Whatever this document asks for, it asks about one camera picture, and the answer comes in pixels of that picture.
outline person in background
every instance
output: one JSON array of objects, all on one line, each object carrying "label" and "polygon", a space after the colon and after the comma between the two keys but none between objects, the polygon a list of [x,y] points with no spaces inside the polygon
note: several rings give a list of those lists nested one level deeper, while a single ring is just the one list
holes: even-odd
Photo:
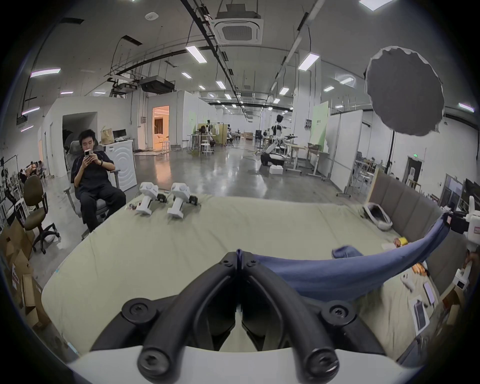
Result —
[{"label": "person in background", "polygon": [[[79,141],[84,152],[93,150],[95,132],[91,129],[83,131]],[[113,170],[115,170],[113,161],[103,151],[95,151],[88,156],[81,154],[73,162],[72,183],[75,186],[75,196],[80,201],[82,218],[90,232],[99,225],[96,217],[98,199],[103,199],[107,203],[107,218],[126,203],[125,194],[115,188],[108,179],[108,171]]]}]

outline chair armrest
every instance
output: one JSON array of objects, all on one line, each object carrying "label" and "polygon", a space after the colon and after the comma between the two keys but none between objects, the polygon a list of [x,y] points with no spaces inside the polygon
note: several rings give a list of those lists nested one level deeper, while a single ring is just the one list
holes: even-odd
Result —
[{"label": "chair armrest", "polygon": [[117,188],[120,189],[120,184],[119,184],[119,169],[114,169],[113,171],[110,171],[110,173],[113,173],[115,176],[115,184],[117,185]]},{"label": "chair armrest", "polygon": [[43,209],[45,210],[45,214],[47,214],[48,213],[48,202],[47,202],[47,193],[46,192],[43,192],[42,204],[43,204]]},{"label": "chair armrest", "polygon": [[70,201],[70,205],[72,206],[73,211],[75,211],[75,204],[73,203],[72,195],[70,195],[70,189],[71,189],[71,187],[68,187],[68,188],[64,189],[63,191],[67,194],[68,200]]}]

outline black pants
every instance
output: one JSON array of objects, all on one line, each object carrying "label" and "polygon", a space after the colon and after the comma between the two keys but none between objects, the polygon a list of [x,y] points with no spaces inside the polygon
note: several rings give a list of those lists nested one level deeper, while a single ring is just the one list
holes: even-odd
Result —
[{"label": "black pants", "polygon": [[103,199],[107,203],[107,218],[117,212],[126,203],[125,194],[110,183],[102,184],[92,190],[79,191],[76,194],[76,197],[80,201],[82,218],[87,224],[90,232],[92,232],[99,225],[96,217],[96,201],[98,199]]}]

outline beige bag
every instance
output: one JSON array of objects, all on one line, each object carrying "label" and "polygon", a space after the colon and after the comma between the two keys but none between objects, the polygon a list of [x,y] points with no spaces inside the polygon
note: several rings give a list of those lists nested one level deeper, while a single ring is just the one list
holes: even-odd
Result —
[{"label": "beige bag", "polygon": [[100,142],[103,145],[114,143],[115,140],[113,139],[113,130],[111,128],[105,129],[105,127],[103,127],[102,131],[100,132],[100,139]]}]

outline concrete floor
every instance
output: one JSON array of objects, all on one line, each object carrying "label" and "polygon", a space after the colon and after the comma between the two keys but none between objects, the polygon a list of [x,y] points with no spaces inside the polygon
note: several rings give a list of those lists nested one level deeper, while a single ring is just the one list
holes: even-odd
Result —
[{"label": "concrete floor", "polygon": [[[362,198],[336,197],[336,188],[328,181],[308,176],[312,167],[298,172],[271,175],[262,167],[253,144],[216,148],[211,156],[198,156],[186,150],[167,155],[135,156],[137,186],[126,191],[127,202],[138,192],[142,181],[151,181],[161,189],[169,190],[174,182],[185,182],[194,194],[215,196],[243,196],[304,203],[357,204]],[[63,190],[70,185],[69,177],[48,179],[45,191],[48,199],[46,227],[54,222],[60,238],[45,245],[47,253],[32,252],[30,262],[34,277],[44,287],[55,270],[80,243],[86,225],[73,211]],[[39,334],[41,339],[64,361],[72,361],[75,354],[50,325]]]}]

